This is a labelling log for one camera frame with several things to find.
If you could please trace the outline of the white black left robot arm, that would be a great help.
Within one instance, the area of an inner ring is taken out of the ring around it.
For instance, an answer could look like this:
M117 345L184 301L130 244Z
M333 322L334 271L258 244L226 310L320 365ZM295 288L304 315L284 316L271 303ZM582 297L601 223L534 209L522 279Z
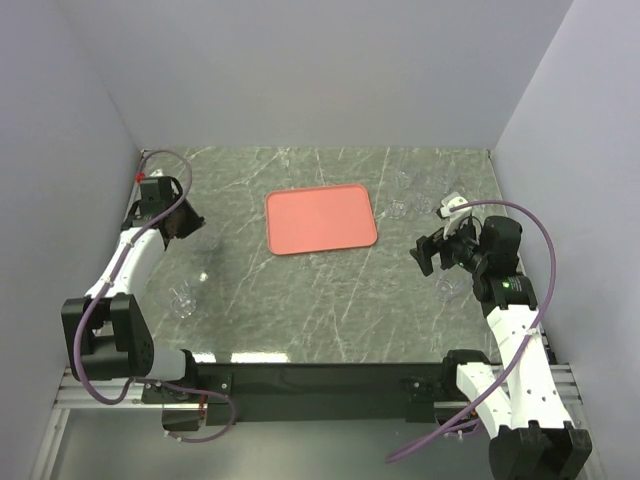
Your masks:
M146 177L141 198L121 225L117 248L100 279L61 309L69 363L78 380L150 378L165 382L177 401L193 400L200 375L189 369L192 356L154 345L137 297L174 239L204 225L180 182L171 176ZM84 373L76 373L81 366Z

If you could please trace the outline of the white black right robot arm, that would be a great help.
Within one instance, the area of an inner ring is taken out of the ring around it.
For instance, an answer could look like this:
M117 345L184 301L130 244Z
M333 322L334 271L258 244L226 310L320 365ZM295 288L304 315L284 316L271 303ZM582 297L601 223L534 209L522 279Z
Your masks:
M530 280L519 271L521 225L489 216L482 227L458 221L420 237L411 256L422 273L433 272L439 256L444 269L469 272L473 292L498 345L504 367L496 377L484 360L451 352L452 366L440 375L443 393L465 396L487 431L489 463L496 479L575 479L592 452L587 430L578 428L554 382Z

